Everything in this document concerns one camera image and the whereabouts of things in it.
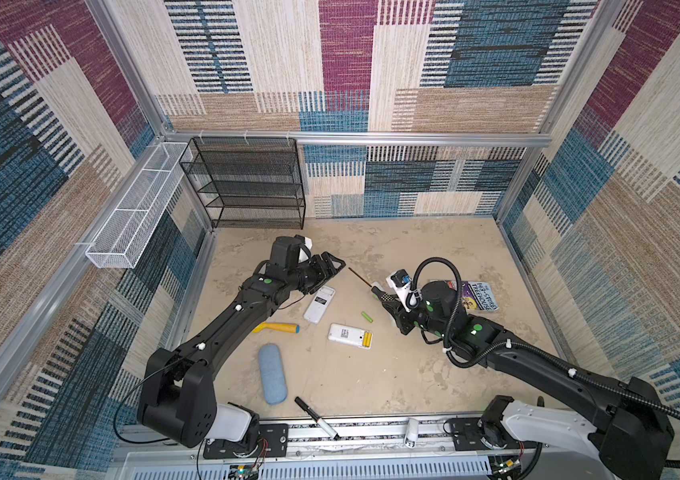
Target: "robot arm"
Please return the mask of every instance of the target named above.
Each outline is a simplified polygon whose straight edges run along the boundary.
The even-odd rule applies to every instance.
[[[448,264],[459,282],[454,265],[432,258],[418,267],[412,279],[403,270],[391,275],[388,283],[397,296],[372,288],[399,331],[407,335],[417,328],[441,337],[456,366],[481,365],[505,372],[577,414],[497,396],[480,423],[489,446],[502,448],[509,439],[549,443],[598,458],[623,480],[657,479],[664,466],[680,468],[680,460],[666,459],[674,436],[668,416],[680,420],[680,412],[663,406],[652,385],[635,377],[624,383],[582,370],[523,341],[496,322],[469,315],[447,282],[431,282],[418,291],[417,277],[424,264],[432,261]],[[454,355],[467,361],[461,362]]]
[[[212,382],[225,360],[293,290],[313,294],[345,266],[327,252],[311,256],[309,245],[310,240],[299,235],[278,237],[270,260],[244,281],[217,318],[172,352],[158,349],[151,355],[138,422],[186,447],[204,439],[217,414]],[[263,264],[266,272],[260,274]]]

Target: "woven textile wall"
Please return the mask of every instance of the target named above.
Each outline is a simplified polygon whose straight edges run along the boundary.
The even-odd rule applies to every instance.
[[[166,345],[196,264],[205,232],[191,199],[178,188],[136,268],[90,266],[0,403],[0,478],[104,477],[116,407]]]
[[[504,228],[569,358],[680,408],[680,0],[626,3]]]
[[[537,132],[596,4],[111,3],[174,129],[473,133]],[[492,214],[522,153],[305,147],[306,216]]]
[[[0,2],[0,346],[151,138],[84,0]]]
[[[0,346],[152,137],[83,0],[0,2]],[[78,285],[0,404],[0,478],[105,469],[113,398],[196,262],[191,198],[175,192],[138,268]]]

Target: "white wire mesh basket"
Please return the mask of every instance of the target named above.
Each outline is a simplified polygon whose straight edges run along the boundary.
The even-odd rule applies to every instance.
[[[191,161],[188,145],[162,142],[86,249],[97,268],[134,268],[180,179],[180,161]]]

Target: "metal rail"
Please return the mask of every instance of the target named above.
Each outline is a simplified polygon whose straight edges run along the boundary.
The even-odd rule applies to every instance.
[[[129,85],[140,110],[143,111],[143,115],[153,129],[154,135],[161,137],[169,125],[164,120],[161,107],[151,94],[147,82],[132,59],[132,54],[126,46],[121,30],[116,25],[114,14],[104,0],[84,1],[90,9],[95,23],[100,27],[100,32],[102,32],[103,38],[110,47],[111,53],[114,54],[116,64],[119,65],[126,84]]]
[[[331,132],[281,130],[199,130],[166,132],[168,141],[194,137],[294,138],[302,145],[431,145],[445,147],[545,148],[548,134],[439,134],[417,132]]]
[[[270,418],[261,420],[261,424],[287,423],[289,435],[287,455],[279,461],[327,460],[332,458],[375,458],[385,457],[421,457],[439,455],[455,455],[452,437],[442,425],[449,418],[481,417],[481,412],[412,414],[412,415],[379,415],[379,416],[337,416],[324,417],[342,437],[331,440],[327,433],[316,426],[310,418]],[[404,446],[404,435],[408,420],[416,418],[420,422],[418,442],[415,448]],[[122,432],[131,440],[150,440],[156,432],[150,428],[133,425],[125,426]],[[513,454],[518,450],[483,449],[470,452],[469,455]],[[128,468],[143,465],[169,465],[184,461],[189,452],[196,448],[186,448],[173,442],[135,446],[122,443],[116,448],[111,462],[113,468]],[[203,460],[201,464],[211,465],[229,462],[230,460]]]
[[[193,272],[188,280],[186,293],[182,298],[180,308],[177,310],[175,324],[172,326],[169,339],[166,341],[166,348],[168,350],[174,350],[188,337],[188,330],[191,327],[193,316],[196,314],[196,307],[199,305],[201,292],[206,282],[206,274],[210,271],[212,258],[215,255],[215,248],[217,248],[217,232],[207,232],[199,249],[199,255],[196,258]]]

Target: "wire mesh shelf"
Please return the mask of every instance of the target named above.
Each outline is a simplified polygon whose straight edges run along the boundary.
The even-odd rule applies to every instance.
[[[192,158],[187,144],[163,142],[149,157],[86,257],[97,268],[134,268],[182,179],[182,160]]]
[[[306,195],[287,138],[192,138],[180,166],[212,225],[301,229]]]

